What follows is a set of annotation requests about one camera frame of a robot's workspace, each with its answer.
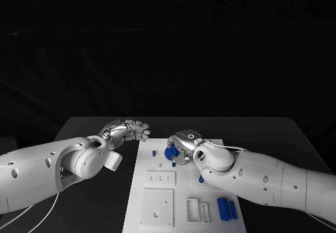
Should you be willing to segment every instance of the robotic hand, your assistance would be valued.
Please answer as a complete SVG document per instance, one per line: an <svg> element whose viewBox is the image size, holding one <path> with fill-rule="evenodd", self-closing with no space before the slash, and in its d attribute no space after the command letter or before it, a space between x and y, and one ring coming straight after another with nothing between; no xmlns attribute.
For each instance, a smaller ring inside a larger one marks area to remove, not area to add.
<svg viewBox="0 0 336 233"><path fill-rule="evenodd" d="M166 150L179 165L194 161L209 185L259 205L301 210L336 224L334 175L242 148L216 145L193 130L167 139Z"/></svg>
<svg viewBox="0 0 336 233"><path fill-rule="evenodd" d="M124 141L148 139L148 124L115 120L98 135L76 137L0 156L0 214L20 210L92 178L102 166L115 171Z"/></svg>

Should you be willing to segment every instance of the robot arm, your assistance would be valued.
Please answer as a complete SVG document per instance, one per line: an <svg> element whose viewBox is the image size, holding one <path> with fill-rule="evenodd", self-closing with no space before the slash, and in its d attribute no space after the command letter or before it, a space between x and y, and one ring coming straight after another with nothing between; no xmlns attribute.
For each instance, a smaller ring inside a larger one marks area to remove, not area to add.
<svg viewBox="0 0 336 233"><path fill-rule="evenodd" d="M251 202L301 210L336 224L336 176L298 168L268 155L216 145L191 130L167 140L173 161L193 159L202 178Z"/></svg>
<svg viewBox="0 0 336 233"><path fill-rule="evenodd" d="M148 139L148 125L115 120L98 135L76 137L14 150L0 156L0 214L20 210L72 184L92 178L102 166L115 171L124 141Z"/></svg>

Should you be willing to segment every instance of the blue object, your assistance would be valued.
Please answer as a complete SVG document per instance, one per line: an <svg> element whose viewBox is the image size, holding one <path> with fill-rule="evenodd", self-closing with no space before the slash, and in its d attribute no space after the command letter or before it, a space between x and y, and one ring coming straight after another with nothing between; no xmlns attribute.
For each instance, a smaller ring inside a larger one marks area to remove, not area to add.
<svg viewBox="0 0 336 233"><path fill-rule="evenodd" d="M238 217L236 217L235 203L233 203L232 200L229 201L229 208L230 208L232 219L238 219Z"/></svg>
<svg viewBox="0 0 336 233"><path fill-rule="evenodd" d="M164 150L164 156L168 160L173 160L171 157L177 156L180 154L179 150L176 149L174 145L171 144L170 149L166 148Z"/></svg>
<svg viewBox="0 0 336 233"><path fill-rule="evenodd" d="M203 179L203 177L200 176L199 177L199 180L197 180L200 183L203 183L204 182L204 179Z"/></svg>
<svg viewBox="0 0 336 233"><path fill-rule="evenodd" d="M229 221L232 218L230 218L230 213L229 213L228 199L226 198L217 198L216 202L217 202L220 220L222 221Z"/></svg>

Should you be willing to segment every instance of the black background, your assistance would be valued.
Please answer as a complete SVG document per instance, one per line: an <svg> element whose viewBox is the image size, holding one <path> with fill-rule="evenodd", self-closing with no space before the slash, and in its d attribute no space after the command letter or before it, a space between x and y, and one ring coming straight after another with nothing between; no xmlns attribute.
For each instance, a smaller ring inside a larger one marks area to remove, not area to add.
<svg viewBox="0 0 336 233"><path fill-rule="evenodd" d="M73 116L290 117L333 173L331 1L5 2L0 132Z"/></svg>

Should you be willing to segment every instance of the gray table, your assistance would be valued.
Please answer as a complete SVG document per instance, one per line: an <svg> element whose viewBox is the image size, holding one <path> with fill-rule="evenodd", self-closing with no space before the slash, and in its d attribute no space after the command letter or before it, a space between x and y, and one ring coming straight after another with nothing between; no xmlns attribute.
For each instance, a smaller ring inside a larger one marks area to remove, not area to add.
<svg viewBox="0 0 336 233"><path fill-rule="evenodd" d="M194 129L204 138L222 139L223 144L266 154L297 167L331 174L304 134L288 118L279 117L73 117L54 141L96 135L112 120L135 119L150 124L151 138L168 138L183 129ZM116 149L122 162L115 172L102 168L96 176L70 186L57 198L53 210L34 233L118 233L122 230L138 141ZM54 201L37 203L3 232L26 233L40 222ZM248 233L333 232L304 212L261 206L239 198ZM3 225L23 210L7 213Z"/></svg>

